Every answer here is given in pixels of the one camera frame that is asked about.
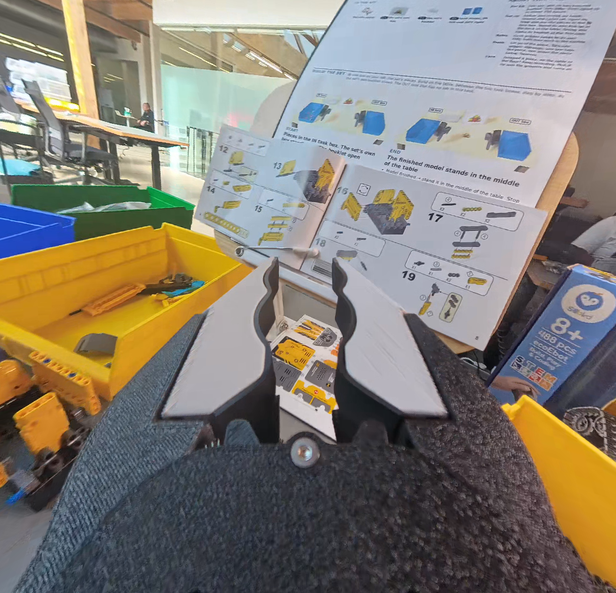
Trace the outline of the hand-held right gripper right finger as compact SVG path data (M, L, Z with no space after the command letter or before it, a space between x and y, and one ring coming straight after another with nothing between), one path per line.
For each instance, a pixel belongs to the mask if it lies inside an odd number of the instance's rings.
M442 422L449 407L423 342L425 326L345 260L332 261L341 332L333 425L350 443L366 423L389 443L405 443L411 420Z

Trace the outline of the stack of clear storage boxes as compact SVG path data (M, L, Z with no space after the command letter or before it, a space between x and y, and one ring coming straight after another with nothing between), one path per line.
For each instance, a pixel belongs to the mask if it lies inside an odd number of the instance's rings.
M72 101L68 76L64 69L11 57L4 57L4 65L8 73L7 81L15 98L31 102L23 83L27 80L37 82L46 98Z

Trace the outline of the teal lego piece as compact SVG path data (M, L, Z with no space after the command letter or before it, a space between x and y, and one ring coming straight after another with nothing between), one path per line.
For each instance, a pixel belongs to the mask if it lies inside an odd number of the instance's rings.
M171 300L186 296L204 287L206 281L190 281L189 283L174 283L166 285L161 293L163 300Z

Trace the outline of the yellow black lego model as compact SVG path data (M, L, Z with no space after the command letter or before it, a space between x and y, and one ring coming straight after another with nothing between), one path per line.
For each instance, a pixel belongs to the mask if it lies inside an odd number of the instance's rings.
M33 512L60 493L102 410L84 374L34 351L1 351L1 488Z

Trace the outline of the green plastic bin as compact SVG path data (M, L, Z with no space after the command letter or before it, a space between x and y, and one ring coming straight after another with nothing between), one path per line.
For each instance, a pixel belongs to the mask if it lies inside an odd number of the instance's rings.
M190 229L195 206L151 187L14 185L11 203L75 218L76 241L163 224Z

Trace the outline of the lego sticker sheet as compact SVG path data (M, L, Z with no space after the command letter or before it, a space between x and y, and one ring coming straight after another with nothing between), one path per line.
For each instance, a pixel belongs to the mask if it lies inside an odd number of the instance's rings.
M285 395L329 420L336 409L335 373L341 333L309 315L272 342L276 385Z

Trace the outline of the long wooden desk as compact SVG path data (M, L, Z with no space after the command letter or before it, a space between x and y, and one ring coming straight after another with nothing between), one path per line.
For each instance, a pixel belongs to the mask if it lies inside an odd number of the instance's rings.
M189 142L140 131L135 127L109 123L84 114L61 110L52 110L52 112L60 121L63 129L68 133L90 135L107 143L149 147L151 150L151 186L157 190L162 189L159 149L174 147L187 149L190 147Z

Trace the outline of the blue lego set box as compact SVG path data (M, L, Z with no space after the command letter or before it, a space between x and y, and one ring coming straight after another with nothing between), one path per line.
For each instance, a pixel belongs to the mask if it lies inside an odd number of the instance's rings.
M615 275L575 265L490 377L500 404L527 395L561 419L615 401Z

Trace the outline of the lego instruction booklet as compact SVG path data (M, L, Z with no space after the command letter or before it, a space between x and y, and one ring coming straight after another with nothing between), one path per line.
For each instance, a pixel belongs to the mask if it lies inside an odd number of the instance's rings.
M195 218L256 267L327 294L333 261L363 275L433 331L484 349L547 214L361 166L342 148L223 125Z

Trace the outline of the yellow plastic bin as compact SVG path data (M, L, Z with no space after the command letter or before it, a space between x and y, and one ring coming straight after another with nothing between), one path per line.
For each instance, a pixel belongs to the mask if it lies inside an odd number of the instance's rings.
M525 444L556 520L588 571L615 586L615 461L523 396L502 410Z
M97 317L68 314L126 284L187 274L204 287L168 306L137 295ZM1 259L1 348L27 361L31 352L87 376L110 402L190 320L251 273L223 254L214 238L171 224ZM75 353L90 333L118 338L113 357Z

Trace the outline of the black lego beam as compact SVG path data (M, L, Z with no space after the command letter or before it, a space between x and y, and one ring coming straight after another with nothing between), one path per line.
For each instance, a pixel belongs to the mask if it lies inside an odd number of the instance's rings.
M187 274L170 274L167 277L161 279L157 283L146 284L144 289L140 292L142 295L154 295L160 294L166 285L174 283L186 283L193 281L193 278Z

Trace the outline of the instruction booklet on stand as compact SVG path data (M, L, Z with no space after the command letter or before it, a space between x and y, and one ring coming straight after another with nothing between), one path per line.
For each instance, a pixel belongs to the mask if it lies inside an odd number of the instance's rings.
M288 82L274 89L259 105L249 132L261 137L273 137L281 114L285 109L288 99L296 81ZM559 160L552 172L543 193L538 200L536 208L547 213L546 223L543 226L535 244L535 249L543 237L548 223L560 203L564 192L575 172L579 158L578 141L572 132L565 144ZM216 243L220 250L229 257L239 259L247 266L255 267L266 260L266 256L256 251L244 251L241 258L236 257L235 249L238 243L232 241L226 235L215 233ZM324 319L328 325L334 325L334 311L336 308L336 296L331 285L316 280L298 270L281 264L280 286L275 299L275 324L268 335L269 340L278 336L291 319L298 319L301 315L308 314L318 319ZM456 355L466 355L473 348L446 335L435 333L436 336ZM317 436L328 442L335 443L327 435L310 427L296 416L280 410L280 439L283 441L291 438L298 432L315 432Z

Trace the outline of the grey lego panel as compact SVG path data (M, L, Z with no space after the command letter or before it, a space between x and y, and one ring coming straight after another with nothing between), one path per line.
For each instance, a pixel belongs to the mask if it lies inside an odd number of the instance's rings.
M108 333L90 333L81 337L78 343L74 346L73 352L99 353L113 357L115 354L117 336Z

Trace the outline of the orange lego frame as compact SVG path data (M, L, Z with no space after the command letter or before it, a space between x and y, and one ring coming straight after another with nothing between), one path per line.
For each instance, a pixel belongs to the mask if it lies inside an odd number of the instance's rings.
M135 296L139 295L144 289L145 285L141 283L126 284L84 305L80 311L90 317L97 317L135 298Z

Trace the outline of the printed task instruction sheet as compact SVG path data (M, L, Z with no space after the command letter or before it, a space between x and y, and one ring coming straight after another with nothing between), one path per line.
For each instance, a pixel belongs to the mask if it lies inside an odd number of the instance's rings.
M615 31L615 0L345 0L274 138L535 207Z

